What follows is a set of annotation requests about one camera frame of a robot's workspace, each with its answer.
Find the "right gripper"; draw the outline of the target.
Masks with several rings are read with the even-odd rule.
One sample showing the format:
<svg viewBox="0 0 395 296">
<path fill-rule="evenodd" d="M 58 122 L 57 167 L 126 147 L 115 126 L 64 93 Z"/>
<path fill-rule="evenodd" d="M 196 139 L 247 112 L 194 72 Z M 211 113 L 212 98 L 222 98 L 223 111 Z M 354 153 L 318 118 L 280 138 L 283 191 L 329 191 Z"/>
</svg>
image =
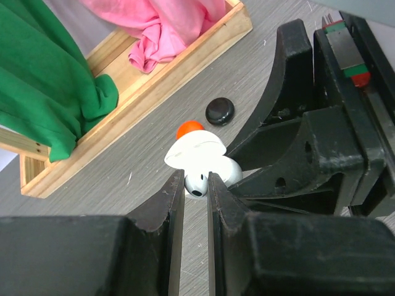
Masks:
<svg viewBox="0 0 395 296">
<path fill-rule="evenodd" d="M 343 110 L 310 111 L 313 50 L 304 22 L 280 25 L 264 92 L 227 147 L 242 169 L 259 169 L 230 191 L 263 212 L 340 215 L 349 205 L 355 216 L 388 216 L 394 213 L 394 71 L 366 20 L 345 12 L 322 18 L 314 45 L 318 89 Z"/>
</svg>

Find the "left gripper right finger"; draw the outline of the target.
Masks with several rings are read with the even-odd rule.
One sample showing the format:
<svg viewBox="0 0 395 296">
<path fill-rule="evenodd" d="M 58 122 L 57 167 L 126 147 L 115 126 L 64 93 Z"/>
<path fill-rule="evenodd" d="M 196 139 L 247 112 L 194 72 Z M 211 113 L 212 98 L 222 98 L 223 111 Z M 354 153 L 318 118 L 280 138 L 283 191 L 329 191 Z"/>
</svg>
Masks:
<svg viewBox="0 0 395 296">
<path fill-rule="evenodd" d="M 211 295 L 393 295 L 394 235 L 366 218 L 255 212 L 209 175 Z"/>
</svg>

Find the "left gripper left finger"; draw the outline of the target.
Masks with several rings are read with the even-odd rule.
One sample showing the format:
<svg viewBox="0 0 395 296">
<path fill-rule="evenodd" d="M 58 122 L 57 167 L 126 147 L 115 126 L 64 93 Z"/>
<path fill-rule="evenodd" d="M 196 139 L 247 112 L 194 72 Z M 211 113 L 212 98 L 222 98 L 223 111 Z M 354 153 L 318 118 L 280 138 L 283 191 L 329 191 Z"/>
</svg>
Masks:
<svg viewBox="0 0 395 296">
<path fill-rule="evenodd" d="M 2 295 L 178 295 L 185 176 L 126 215 L 1 219 Z"/>
</svg>

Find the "white earbud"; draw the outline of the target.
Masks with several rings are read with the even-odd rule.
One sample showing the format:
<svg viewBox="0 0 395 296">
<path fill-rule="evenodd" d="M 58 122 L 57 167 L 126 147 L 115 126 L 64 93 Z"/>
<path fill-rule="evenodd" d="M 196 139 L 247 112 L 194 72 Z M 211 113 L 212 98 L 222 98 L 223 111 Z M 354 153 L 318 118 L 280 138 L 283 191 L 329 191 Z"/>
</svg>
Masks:
<svg viewBox="0 0 395 296">
<path fill-rule="evenodd" d="M 207 177 L 202 173 L 189 173 L 185 177 L 185 189 L 191 198 L 206 198 L 208 191 Z"/>
</svg>

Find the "orange earbud case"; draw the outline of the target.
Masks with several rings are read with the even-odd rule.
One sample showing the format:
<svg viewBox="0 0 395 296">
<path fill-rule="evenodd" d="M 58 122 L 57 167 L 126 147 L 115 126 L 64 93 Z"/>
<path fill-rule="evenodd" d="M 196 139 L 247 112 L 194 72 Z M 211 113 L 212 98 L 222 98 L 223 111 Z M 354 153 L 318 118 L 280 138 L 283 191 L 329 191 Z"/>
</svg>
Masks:
<svg viewBox="0 0 395 296">
<path fill-rule="evenodd" d="M 189 120 L 179 126 L 176 132 L 176 140 L 179 140 L 184 135 L 197 130 L 204 130 L 203 125 L 196 120 Z"/>
</svg>

